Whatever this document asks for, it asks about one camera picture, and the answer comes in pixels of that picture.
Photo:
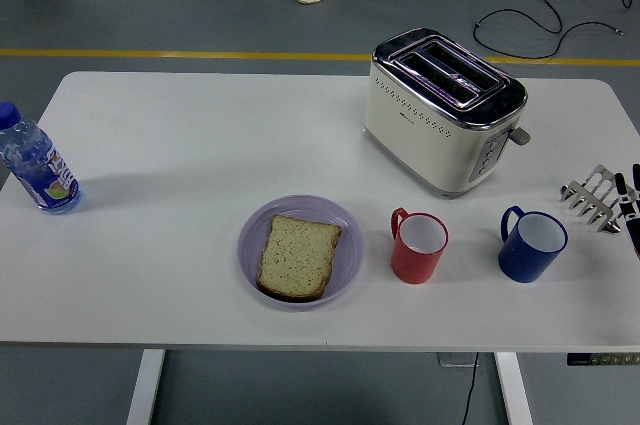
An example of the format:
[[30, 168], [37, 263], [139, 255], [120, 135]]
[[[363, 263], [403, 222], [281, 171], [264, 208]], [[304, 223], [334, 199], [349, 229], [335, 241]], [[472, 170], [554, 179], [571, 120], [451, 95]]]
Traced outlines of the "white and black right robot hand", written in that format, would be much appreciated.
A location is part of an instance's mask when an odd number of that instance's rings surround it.
[[635, 198], [632, 199], [630, 193], [627, 191], [627, 184], [625, 177], [622, 173], [616, 173], [614, 175], [614, 183], [619, 198], [619, 205], [622, 216], [625, 219], [626, 228], [631, 239], [636, 256], [639, 256], [640, 241], [639, 241], [639, 164], [636, 163], [632, 167], [632, 179], [633, 190], [635, 192]]

